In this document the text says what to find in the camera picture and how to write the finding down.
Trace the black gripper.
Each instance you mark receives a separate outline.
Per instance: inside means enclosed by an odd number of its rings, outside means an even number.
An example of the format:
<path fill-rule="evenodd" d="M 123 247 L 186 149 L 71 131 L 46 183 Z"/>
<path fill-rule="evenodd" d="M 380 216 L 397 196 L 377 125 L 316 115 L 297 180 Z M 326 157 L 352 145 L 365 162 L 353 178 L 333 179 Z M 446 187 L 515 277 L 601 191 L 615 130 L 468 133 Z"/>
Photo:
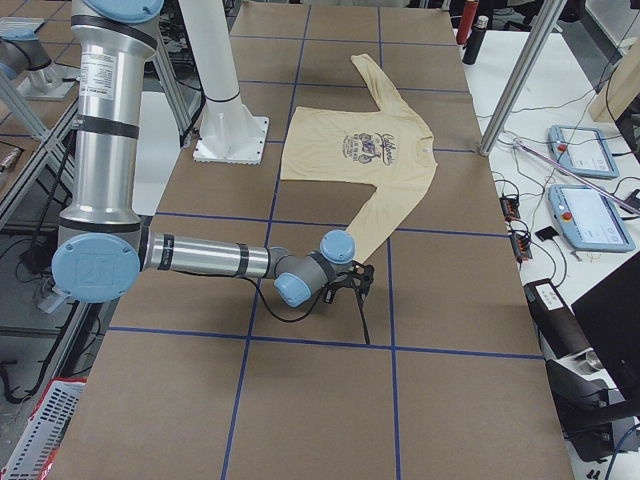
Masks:
<path fill-rule="evenodd" d="M 374 282 L 375 267 L 353 261 L 350 268 L 337 275 L 323 291 L 323 302 L 332 303 L 336 293 L 341 288 L 348 288 L 355 292 L 356 298 L 364 302 Z"/>

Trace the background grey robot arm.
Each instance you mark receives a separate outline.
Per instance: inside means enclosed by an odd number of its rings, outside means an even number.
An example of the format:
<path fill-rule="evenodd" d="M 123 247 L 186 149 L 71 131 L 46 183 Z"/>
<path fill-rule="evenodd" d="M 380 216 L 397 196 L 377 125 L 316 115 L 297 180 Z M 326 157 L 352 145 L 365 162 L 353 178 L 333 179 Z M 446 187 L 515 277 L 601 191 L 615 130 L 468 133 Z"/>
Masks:
<path fill-rule="evenodd" d="M 40 19 L 1 19 L 1 72 L 10 81 L 23 76 L 16 89 L 27 100 L 60 101 L 71 91 L 79 69 L 51 58 L 36 33 L 41 24 Z"/>

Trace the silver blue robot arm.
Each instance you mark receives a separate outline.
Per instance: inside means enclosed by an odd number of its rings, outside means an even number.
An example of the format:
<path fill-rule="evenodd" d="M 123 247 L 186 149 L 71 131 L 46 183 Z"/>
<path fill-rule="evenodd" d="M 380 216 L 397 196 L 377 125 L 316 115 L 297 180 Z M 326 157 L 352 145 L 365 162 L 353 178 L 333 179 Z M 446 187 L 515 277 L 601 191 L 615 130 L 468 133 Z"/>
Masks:
<path fill-rule="evenodd" d="M 326 233 L 304 257 L 282 247 L 252 247 L 159 234 L 133 208 L 146 63 L 161 42 L 159 1 L 76 1 L 71 28 L 81 46 L 72 200 L 59 216 L 51 269 L 54 288 L 103 303 L 125 294 L 147 269 L 187 275 L 270 279 L 292 307 L 319 291 L 371 277 L 343 230 Z"/>

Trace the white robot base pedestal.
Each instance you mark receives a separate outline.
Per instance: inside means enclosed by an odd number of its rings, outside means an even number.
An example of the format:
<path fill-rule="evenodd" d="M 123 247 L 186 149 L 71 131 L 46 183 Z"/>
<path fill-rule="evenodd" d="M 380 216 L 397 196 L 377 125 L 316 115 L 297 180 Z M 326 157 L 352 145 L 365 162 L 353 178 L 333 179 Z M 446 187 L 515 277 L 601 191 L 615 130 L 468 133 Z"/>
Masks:
<path fill-rule="evenodd" d="M 269 119 L 252 115 L 241 98 L 223 3 L 187 0 L 179 6 L 205 97 L 194 159 L 257 165 Z"/>

